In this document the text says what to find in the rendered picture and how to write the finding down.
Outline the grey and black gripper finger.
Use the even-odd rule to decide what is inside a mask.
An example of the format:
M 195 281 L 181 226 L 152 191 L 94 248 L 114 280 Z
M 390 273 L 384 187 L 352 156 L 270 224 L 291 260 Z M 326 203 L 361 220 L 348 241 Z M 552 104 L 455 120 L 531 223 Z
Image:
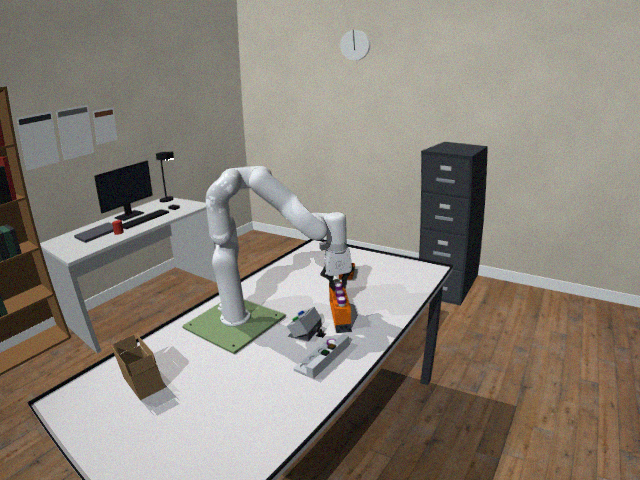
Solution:
M 355 270 L 355 268 L 352 266 L 352 271 L 351 272 L 353 272 L 354 270 Z M 346 288 L 347 279 L 348 279 L 348 276 L 351 274 L 351 272 L 343 274 L 343 276 L 342 276 L 342 285 L 343 285 L 344 288 Z
M 333 281 L 334 276 L 328 276 L 325 273 L 326 273 L 326 265 L 324 266 L 324 268 L 321 271 L 320 275 L 329 280 L 329 286 L 334 291 L 335 290 L 335 284 L 334 284 L 334 281 Z

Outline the small brown cardboard box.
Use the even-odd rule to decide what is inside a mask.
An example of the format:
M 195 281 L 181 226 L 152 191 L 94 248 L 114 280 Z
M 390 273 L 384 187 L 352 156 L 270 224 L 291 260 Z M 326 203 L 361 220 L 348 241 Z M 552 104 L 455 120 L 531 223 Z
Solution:
M 124 379 L 137 397 L 142 400 L 164 389 L 165 386 L 153 352 L 138 335 L 137 337 L 139 346 L 135 336 L 131 335 L 113 343 L 115 350 L 113 347 L 112 349 Z

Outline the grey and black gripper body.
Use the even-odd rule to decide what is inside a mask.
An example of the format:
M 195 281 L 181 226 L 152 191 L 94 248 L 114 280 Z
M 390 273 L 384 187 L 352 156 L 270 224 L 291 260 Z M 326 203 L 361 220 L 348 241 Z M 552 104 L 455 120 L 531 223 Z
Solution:
M 326 265 L 326 273 L 328 276 L 345 274 L 352 271 L 349 247 L 343 251 L 330 251 L 327 248 L 325 249 L 324 266 Z

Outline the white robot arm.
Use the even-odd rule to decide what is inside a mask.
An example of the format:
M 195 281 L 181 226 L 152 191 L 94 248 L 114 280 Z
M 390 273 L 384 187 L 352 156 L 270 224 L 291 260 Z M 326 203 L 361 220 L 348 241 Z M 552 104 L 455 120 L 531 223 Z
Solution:
M 248 188 L 277 209 L 308 238 L 319 241 L 326 236 L 327 241 L 319 243 L 321 251 L 326 248 L 343 251 L 347 248 L 346 216 L 343 213 L 310 213 L 297 196 L 274 178 L 266 167 L 227 169 L 206 194 L 209 234 L 216 246 L 212 264 L 221 301 L 218 310 L 222 312 L 221 322 L 227 326 L 239 326 L 250 319 L 250 312 L 245 309 L 238 269 L 236 224 L 228 204 L 239 189 Z

